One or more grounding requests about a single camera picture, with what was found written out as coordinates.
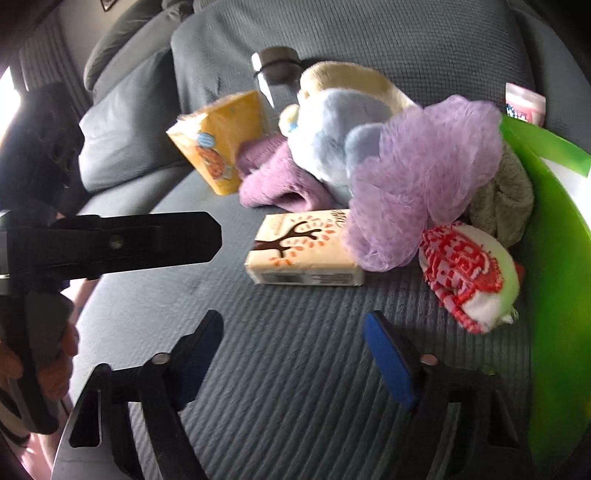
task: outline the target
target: green plastic bin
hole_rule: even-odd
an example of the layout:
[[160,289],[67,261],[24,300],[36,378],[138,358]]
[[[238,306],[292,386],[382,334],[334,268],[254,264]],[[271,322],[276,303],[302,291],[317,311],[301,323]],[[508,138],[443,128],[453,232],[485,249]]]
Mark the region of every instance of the green plastic bin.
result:
[[591,232],[541,158],[586,177],[591,157],[520,120],[505,117],[501,131],[535,193],[532,217],[512,253],[525,267],[522,293],[531,322],[530,448],[548,478],[575,450],[591,419]]

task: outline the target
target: light blue plush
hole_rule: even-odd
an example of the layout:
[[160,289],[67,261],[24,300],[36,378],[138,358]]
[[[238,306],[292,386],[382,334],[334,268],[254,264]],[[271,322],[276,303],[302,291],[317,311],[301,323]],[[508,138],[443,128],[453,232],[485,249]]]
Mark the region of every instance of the light blue plush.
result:
[[384,124],[366,124],[355,127],[345,139],[347,177],[368,157],[379,155],[379,136]]
[[348,205],[347,135],[355,127],[385,122],[391,115],[386,104],[357,90],[315,93],[302,102],[297,128],[288,139],[293,159],[324,183],[339,204]]

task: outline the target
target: gray sofa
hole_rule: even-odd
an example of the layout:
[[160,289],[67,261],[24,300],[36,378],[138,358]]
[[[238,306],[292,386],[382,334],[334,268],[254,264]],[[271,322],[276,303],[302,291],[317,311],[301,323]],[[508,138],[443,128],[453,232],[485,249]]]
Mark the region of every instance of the gray sofa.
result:
[[[181,415],[208,476],[378,479],[396,461],[406,420],[361,337],[363,315],[380,309],[420,351],[451,365],[498,369],[526,426],[525,306],[515,325],[472,336],[439,307],[416,263],[370,274],[359,288],[256,286],[245,273],[258,226],[279,210],[245,209],[236,195],[215,195],[165,129],[179,113],[252,89],[250,55],[276,44],[304,59],[376,68],[423,105],[460,93],[502,108],[505,82],[537,89],[548,99],[547,126],[591,151],[591,110],[581,107],[591,106],[591,87],[526,4],[218,0],[185,20],[169,49],[89,111],[80,169],[93,193],[81,213],[205,210],[222,226],[223,247],[204,265],[104,276],[79,320],[73,396],[96,364],[139,365],[216,309],[225,338],[197,400]],[[140,412],[131,411],[145,476],[156,479]],[[552,465],[545,467],[549,475]]]

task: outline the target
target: ribbed fabric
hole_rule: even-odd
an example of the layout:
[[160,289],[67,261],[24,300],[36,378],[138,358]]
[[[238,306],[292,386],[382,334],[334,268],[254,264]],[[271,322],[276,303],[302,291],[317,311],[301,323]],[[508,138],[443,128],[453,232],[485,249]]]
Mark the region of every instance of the ribbed fabric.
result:
[[21,48],[19,58],[27,90],[63,82],[78,119],[82,118],[92,103],[70,59],[57,10],[34,30]]
[[[208,264],[106,275],[79,321],[73,394],[94,365],[142,364],[194,331],[208,309],[224,340],[197,400],[181,419],[212,480],[379,479],[396,460],[407,415],[390,398],[361,331],[382,310],[421,352],[449,365],[492,365],[527,418],[530,346],[525,312],[486,336],[462,330],[416,262],[368,274],[363,287],[257,286],[243,262],[267,213],[220,197],[197,172],[155,212],[205,210],[222,226]],[[139,411],[132,408],[146,478],[159,478]]]
[[183,113],[253,89],[251,55],[277,45],[377,69],[421,105],[458,93],[503,107],[505,82],[534,87],[504,0],[223,0],[171,45]]

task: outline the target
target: barcode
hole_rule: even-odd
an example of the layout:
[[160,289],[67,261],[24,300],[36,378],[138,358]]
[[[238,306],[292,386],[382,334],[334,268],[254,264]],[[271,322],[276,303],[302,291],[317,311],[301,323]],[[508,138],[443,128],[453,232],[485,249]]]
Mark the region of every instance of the barcode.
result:
[[353,283],[353,275],[349,273],[333,273],[330,275],[312,275],[312,280],[315,284],[320,285],[351,285]]
[[263,273],[262,277],[266,283],[305,283],[302,275],[288,273]]

